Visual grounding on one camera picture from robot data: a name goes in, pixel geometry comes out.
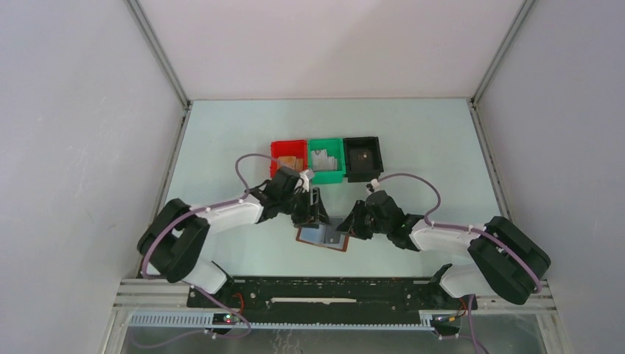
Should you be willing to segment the brown leather card holder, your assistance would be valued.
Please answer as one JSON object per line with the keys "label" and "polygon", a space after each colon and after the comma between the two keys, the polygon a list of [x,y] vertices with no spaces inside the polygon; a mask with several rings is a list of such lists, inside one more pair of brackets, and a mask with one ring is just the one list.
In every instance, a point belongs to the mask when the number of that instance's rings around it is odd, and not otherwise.
{"label": "brown leather card holder", "polygon": [[326,225],[320,225],[318,228],[300,228],[298,230],[296,240],[301,243],[306,243],[312,246],[317,246],[325,249],[331,249],[335,251],[346,252],[349,243],[349,237],[346,235],[345,246],[342,249],[332,249],[322,244],[321,238],[323,237]]}

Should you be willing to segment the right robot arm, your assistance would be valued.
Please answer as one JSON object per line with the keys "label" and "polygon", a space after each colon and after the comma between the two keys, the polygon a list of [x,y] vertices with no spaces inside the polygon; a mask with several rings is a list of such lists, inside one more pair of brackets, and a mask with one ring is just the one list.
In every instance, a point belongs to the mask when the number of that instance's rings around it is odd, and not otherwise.
{"label": "right robot arm", "polygon": [[367,198],[355,202],[338,232],[361,240],[385,235],[399,249],[440,251],[467,259],[463,265],[443,265],[433,276],[428,296],[437,308],[478,294],[523,305],[542,291],[551,259],[508,218],[494,216],[478,225],[437,223],[428,214],[404,212],[377,179],[367,189]]}

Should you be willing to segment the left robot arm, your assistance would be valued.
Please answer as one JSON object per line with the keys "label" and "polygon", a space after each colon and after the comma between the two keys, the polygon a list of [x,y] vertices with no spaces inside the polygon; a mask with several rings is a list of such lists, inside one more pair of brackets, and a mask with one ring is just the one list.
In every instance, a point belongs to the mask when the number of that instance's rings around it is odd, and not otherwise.
{"label": "left robot arm", "polygon": [[313,171],[301,173],[279,168],[273,178],[246,190],[243,197],[211,206],[193,207],[180,198],[168,201],[137,243],[143,257],[142,273],[149,267],[167,282],[185,282],[204,291],[215,307],[224,307],[233,297],[229,275],[202,255],[210,234],[244,225],[263,223],[283,214],[296,228],[329,225],[321,192],[310,182]]}

